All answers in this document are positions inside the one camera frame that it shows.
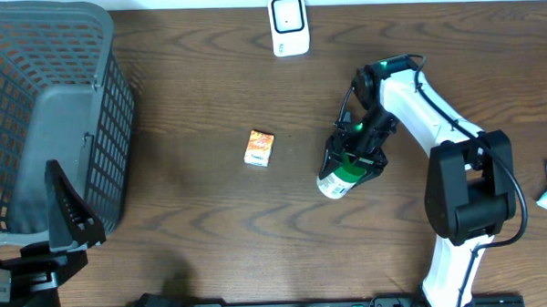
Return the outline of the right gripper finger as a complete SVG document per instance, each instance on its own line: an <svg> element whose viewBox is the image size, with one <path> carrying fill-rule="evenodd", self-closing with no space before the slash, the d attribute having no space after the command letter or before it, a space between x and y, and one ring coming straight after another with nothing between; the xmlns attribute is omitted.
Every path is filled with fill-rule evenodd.
<svg viewBox="0 0 547 307"><path fill-rule="evenodd" d="M323 163L318 174L319 179L325 179L342 166L345 151L345 139L342 135L331 135L326 140Z"/></svg>
<svg viewBox="0 0 547 307"><path fill-rule="evenodd" d="M365 182L378 178L387 166L385 156L352 157L347 159L347 172L351 175L349 183L355 188Z"/></svg>

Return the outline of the green lid white jar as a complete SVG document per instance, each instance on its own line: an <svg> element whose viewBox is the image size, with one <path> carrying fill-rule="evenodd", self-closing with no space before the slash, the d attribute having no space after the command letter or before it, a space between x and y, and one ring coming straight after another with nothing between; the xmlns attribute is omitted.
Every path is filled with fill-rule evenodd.
<svg viewBox="0 0 547 307"><path fill-rule="evenodd" d="M323 178L316 180L317 188L329 199L341 199L356 183L366 175L366 169L360 168L344 154L339 167Z"/></svg>

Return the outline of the small orange box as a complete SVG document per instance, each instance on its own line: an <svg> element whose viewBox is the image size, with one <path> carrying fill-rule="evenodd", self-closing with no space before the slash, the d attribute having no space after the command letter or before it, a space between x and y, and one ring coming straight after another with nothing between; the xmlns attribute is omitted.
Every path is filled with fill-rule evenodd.
<svg viewBox="0 0 547 307"><path fill-rule="evenodd" d="M267 167L272 154L274 135L252 130L243 160L246 164Z"/></svg>

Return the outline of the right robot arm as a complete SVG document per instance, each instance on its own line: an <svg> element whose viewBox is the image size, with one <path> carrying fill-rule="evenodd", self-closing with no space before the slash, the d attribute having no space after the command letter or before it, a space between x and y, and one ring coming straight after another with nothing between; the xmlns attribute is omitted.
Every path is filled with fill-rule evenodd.
<svg viewBox="0 0 547 307"><path fill-rule="evenodd" d="M424 209L436 233L423 307L474 307L471 286L481 257L519 208L511 142L499 130L469 122L428 83L423 56L405 54L359 68L347 94L365 115L339 110L326 140L316 186L329 199L378 176L387 166L383 145L406 127L428 156Z"/></svg>

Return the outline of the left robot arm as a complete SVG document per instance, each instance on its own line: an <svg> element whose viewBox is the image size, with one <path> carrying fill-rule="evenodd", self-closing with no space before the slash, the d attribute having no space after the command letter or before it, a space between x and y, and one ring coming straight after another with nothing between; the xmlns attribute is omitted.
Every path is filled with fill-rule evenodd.
<svg viewBox="0 0 547 307"><path fill-rule="evenodd" d="M103 223L58 162L47 161L45 172L48 239L0 260L0 307L61 307L58 288L88 264L88 249L106 241Z"/></svg>

